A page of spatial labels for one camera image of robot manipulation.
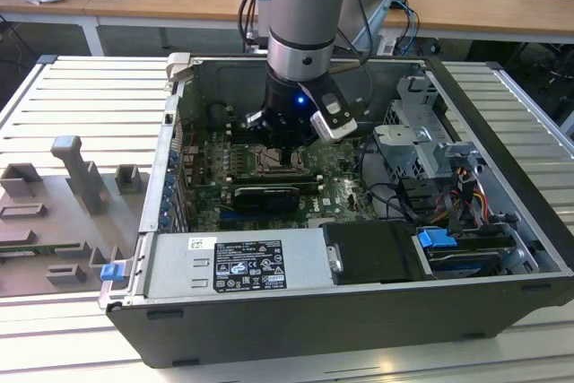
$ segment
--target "table surface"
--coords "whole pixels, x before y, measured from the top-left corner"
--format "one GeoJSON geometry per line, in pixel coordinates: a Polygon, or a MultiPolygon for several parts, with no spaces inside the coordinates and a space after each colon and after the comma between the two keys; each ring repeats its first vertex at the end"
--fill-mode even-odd
{"type": "MultiPolygon", "coordinates": [[[[70,13],[96,16],[226,20],[237,17],[240,0],[65,0],[34,6],[0,0],[0,12],[70,13]]],[[[574,0],[409,0],[425,30],[462,30],[574,35],[574,0]]],[[[402,11],[385,25],[403,27],[402,11]]]]}

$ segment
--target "yellow wire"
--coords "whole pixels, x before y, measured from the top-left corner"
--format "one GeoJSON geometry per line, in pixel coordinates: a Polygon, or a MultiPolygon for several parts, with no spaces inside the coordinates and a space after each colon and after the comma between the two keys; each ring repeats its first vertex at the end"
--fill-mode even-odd
{"type": "Polygon", "coordinates": [[[217,204],[217,206],[222,206],[223,208],[227,208],[228,210],[232,210],[235,213],[235,210],[233,208],[231,208],[230,206],[227,206],[224,204],[217,204]]]}

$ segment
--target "desk leg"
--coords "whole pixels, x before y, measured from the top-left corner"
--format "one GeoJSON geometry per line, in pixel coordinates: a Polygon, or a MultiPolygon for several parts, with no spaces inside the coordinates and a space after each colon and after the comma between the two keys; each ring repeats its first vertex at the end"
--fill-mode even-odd
{"type": "Polygon", "coordinates": [[[80,24],[83,29],[83,35],[88,42],[90,54],[92,56],[105,56],[104,47],[101,44],[100,35],[98,34],[98,21],[95,17],[85,17],[86,20],[80,24]]]}

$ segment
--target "blue drive latch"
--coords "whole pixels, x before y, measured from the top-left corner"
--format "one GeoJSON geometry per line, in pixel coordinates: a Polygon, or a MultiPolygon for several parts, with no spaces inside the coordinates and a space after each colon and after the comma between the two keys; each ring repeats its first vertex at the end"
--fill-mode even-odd
{"type": "Polygon", "coordinates": [[[456,247],[457,240],[448,235],[446,229],[424,229],[417,235],[423,248],[456,247]]]}

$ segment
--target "metal bracket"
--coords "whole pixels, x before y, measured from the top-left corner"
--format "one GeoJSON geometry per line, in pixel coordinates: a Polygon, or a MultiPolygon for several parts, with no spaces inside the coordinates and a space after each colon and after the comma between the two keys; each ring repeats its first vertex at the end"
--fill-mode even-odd
{"type": "Polygon", "coordinates": [[[165,68],[168,81],[174,83],[189,78],[193,75],[192,67],[194,65],[196,65],[196,61],[192,59],[191,53],[171,53],[165,68]]]}
{"type": "Polygon", "coordinates": [[[332,143],[357,129],[355,116],[364,112],[361,100],[348,104],[331,76],[325,74],[299,86],[318,109],[311,124],[321,141],[332,143]]]}

